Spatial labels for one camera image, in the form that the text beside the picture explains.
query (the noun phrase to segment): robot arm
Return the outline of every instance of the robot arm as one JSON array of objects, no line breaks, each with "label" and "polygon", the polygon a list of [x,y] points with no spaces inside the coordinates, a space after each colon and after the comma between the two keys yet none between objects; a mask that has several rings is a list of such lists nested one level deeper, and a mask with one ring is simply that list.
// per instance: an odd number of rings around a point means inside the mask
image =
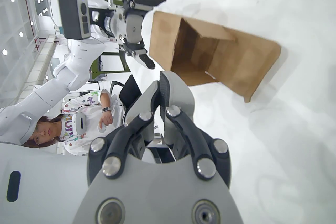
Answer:
[{"label": "robot arm", "polygon": [[[151,145],[154,112],[162,145]],[[230,154],[192,120],[195,102],[173,72],[161,72],[127,112],[125,125],[96,138],[87,161],[87,191],[73,224],[242,224],[230,195]],[[156,163],[142,161],[152,150]]]},{"label": "robot arm", "polygon": [[[54,79],[22,102],[0,109],[0,142],[24,144],[47,110],[89,80],[92,62],[102,54],[111,37],[127,55],[147,68],[155,68],[144,48],[141,25],[146,13],[164,1],[123,0],[124,5],[117,7],[113,0],[89,3],[88,0],[59,0],[64,35],[72,41],[70,54],[54,70]],[[90,26],[99,28],[101,40],[91,36]]]}]

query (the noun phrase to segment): black office chair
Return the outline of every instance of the black office chair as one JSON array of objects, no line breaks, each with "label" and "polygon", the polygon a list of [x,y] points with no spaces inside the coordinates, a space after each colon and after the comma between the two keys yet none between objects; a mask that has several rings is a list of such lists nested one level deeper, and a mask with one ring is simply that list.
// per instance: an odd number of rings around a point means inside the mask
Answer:
[{"label": "black office chair", "polygon": [[125,114],[131,108],[131,106],[136,102],[136,100],[141,96],[141,91],[133,77],[133,75],[129,76],[128,80],[125,84],[122,84],[119,81],[113,81],[111,83],[111,87],[109,89],[109,93],[112,95],[112,91],[114,86],[119,85],[122,87],[122,90],[119,93],[119,99],[123,103],[126,108]]}]

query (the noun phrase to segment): woman's hand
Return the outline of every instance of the woman's hand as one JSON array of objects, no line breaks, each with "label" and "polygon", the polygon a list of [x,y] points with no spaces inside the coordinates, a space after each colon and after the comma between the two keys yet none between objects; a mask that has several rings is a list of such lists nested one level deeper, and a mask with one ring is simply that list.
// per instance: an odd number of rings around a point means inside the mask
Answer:
[{"label": "woman's hand", "polygon": [[110,110],[104,111],[102,114],[102,118],[99,120],[99,127],[102,128],[102,124],[104,123],[107,127],[109,124],[112,124],[113,116]]}]

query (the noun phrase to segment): woman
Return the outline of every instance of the woman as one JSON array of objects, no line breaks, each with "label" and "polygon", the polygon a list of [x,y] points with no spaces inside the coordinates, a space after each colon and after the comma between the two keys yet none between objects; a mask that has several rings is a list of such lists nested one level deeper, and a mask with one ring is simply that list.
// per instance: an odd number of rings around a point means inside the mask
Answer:
[{"label": "woman", "polygon": [[[86,133],[80,136],[73,134],[72,114],[79,110],[85,115]],[[89,93],[70,100],[62,109],[62,113],[49,120],[42,116],[36,125],[30,139],[23,144],[25,147],[40,148],[64,142],[65,149],[73,155],[83,155],[89,152],[91,142],[97,137],[104,137],[123,122],[125,108],[117,95],[111,96],[105,89]]]}]

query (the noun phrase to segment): metal screw head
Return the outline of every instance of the metal screw head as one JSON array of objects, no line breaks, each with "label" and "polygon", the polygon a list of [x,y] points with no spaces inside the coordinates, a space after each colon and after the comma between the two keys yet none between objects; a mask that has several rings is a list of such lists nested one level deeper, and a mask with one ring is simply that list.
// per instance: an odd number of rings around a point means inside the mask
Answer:
[{"label": "metal screw head", "polygon": [[148,121],[151,119],[151,112],[150,111],[145,111],[139,114],[139,117],[143,121]]},{"label": "metal screw head", "polygon": [[209,158],[201,158],[197,162],[197,171],[205,178],[212,178],[216,174],[215,163]]},{"label": "metal screw head", "polygon": [[167,108],[167,113],[170,116],[176,117],[176,116],[180,115],[181,110],[180,110],[180,108],[178,106],[172,105],[172,106],[170,106],[170,107]]},{"label": "metal screw head", "polygon": [[97,213],[99,224],[121,224],[125,220],[125,206],[119,200],[111,198],[106,200]]},{"label": "metal screw head", "polygon": [[213,142],[215,150],[220,154],[225,154],[228,151],[227,143],[222,139],[215,139]]},{"label": "metal screw head", "polygon": [[121,168],[121,160],[117,157],[108,157],[102,166],[103,173],[107,177],[112,177],[119,172]]},{"label": "metal screw head", "polygon": [[96,138],[94,141],[92,141],[90,149],[93,152],[99,152],[105,145],[105,141],[104,139],[102,139],[101,137]]},{"label": "metal screw head", "polygon": [[209,200],[198,201],[192,209],[192,223],[194,224],[220,224],[220,213]]}]

